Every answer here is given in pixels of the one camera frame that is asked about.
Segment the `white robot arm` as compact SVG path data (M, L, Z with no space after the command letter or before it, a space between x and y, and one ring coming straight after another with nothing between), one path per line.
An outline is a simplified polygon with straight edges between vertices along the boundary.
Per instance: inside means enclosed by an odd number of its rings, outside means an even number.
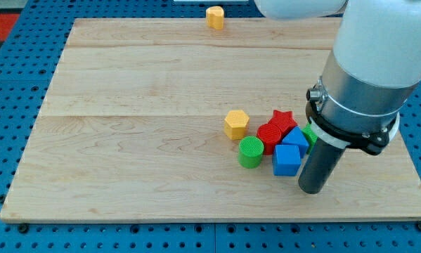
M255 0L271 19L341 14L322 75L306 93L317 139L299 176L321 191L344 151L380 154L399 127L399 112L421 81L421 0Z

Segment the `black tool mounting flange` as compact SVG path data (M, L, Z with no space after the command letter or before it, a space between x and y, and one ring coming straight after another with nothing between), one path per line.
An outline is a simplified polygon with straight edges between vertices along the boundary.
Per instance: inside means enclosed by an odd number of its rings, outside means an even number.
M400 123L400 114L397 113L393 120L380 130L357 134L329 123L317 113L314 102L306 104L306 117L311 130L319 139L339 149L359 149L369 155L379 155L389 145L397 134Z

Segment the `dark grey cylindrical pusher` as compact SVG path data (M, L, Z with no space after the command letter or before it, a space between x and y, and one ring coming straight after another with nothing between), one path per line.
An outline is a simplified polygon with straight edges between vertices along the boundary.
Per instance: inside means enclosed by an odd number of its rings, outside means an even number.
M299 187L308 194L319 193L344 152L344 148L337 148L318 138L299 176Z

